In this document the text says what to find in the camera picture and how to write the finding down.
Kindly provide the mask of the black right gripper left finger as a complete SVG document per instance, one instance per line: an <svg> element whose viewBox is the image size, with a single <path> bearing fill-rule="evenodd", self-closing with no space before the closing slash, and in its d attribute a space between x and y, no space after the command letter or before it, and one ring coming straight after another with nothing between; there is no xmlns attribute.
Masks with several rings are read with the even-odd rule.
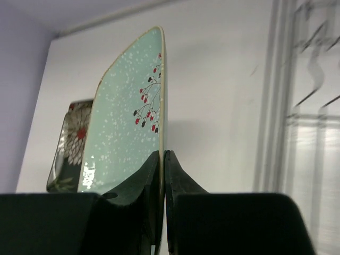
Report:
<svg viewBox="0 0 340 255"><path fill-rule="evenodd" d="M160 156L96 193L1 195L1 254L157 254Z"/></svg>

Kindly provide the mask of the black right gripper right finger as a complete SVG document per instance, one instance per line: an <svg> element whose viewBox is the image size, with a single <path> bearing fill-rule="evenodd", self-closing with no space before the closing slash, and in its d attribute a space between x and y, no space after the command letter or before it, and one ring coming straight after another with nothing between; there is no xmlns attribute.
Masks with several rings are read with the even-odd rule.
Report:
<svg viewBox="0 0 340 255"><path fill-rule="evenodd" d="M170 254L315 254L296 203L281 193L209 193L176 154L164 161Z"/></svg>

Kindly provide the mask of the pale green plate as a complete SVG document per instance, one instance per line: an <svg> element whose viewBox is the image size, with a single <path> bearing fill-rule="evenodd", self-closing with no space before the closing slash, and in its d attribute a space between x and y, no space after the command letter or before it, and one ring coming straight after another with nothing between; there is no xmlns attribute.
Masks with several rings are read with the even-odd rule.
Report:
<svg viewBox="0 0 340 255"><path fill-rule="evenodd" d="M133 189L162 197L167 123L166 46L162 27L147 30L111 64L97 87L89 118L78 192L115 192L154 158L154 171Z"/></svg>

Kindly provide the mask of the wire dish rack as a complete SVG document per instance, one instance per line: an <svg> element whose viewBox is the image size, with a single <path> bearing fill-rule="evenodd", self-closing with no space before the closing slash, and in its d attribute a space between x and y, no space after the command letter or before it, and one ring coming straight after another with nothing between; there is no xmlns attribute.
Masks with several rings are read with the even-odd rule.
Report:
<svg viewBox="0 0 340 255"><path fill-rule="evenodd" d="M292 15L287 118L339 120L339 1L298 1Z"/></svg>

